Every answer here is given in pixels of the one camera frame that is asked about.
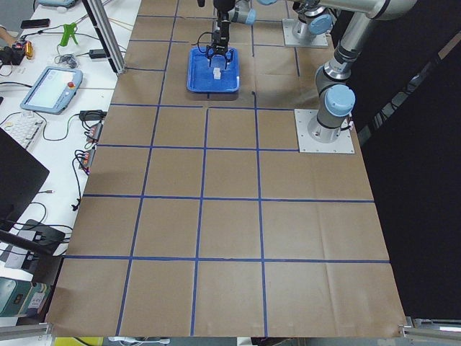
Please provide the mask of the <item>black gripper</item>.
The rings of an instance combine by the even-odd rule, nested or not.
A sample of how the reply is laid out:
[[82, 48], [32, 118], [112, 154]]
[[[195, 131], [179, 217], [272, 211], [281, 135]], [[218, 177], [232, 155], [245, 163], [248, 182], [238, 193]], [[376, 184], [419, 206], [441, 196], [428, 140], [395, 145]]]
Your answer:
[[218, 20], [216, 28], [212, 32], [212, 41], [206, 47], [205, 57], [207, 58], [208, 67], [211, 67], [212, 58], [222, 56], [225, 59], [225, 69], [232, 63], [234, 50], [228, 47], [230, 39], [231, 21], [228, 19]]

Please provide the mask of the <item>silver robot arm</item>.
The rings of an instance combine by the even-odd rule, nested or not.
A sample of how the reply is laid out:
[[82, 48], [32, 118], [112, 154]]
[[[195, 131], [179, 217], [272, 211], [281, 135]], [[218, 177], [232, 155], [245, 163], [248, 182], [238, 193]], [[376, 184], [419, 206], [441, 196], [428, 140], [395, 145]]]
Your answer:
[[299, 10], [320, 7], [353, 12], [354, 15], [340, 39], [334, 56], [319, 67], [315, 75], [320, 107], [308, 124], [308, 133], [320, 143], [334, 142], [342, 132], [342, 123], [351, 115], [356, 98], [346, 86], [352, 65], [358, 59], [364, 44], [377, 21], [402, 17], [416, 4], [415, 1], [299, 1]]
[[197, 47], [205, 60], [211, 63], [222, 58], [224, 66], [237, 59], [237, 52], [229, 46], [232, 23], [253, 25], [257, 10], [262, 19], [281, 21], [282, 36], [287, 47], [327, 48], [327, 34], [333, 26], [333, 17], [326, 6], [317, 1], [213, 1], [215, 20], [208, 32], [210, 42]]

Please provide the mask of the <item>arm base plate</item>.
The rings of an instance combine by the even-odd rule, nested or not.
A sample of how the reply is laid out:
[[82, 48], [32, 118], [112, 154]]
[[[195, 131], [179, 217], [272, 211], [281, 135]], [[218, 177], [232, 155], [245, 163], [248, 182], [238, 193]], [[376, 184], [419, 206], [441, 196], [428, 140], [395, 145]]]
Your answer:
[[315, 19], [308, 23], [298, 19], [282, 20], [284, 41], [287, 47], [327, 48], [326, 33], [330, 28], [330, 20]]
[[300, 153], [355, 154], [351, 129], [344, 120], [337, 130], [317, 124], [317, 110], [295, 109], [295, 125]]

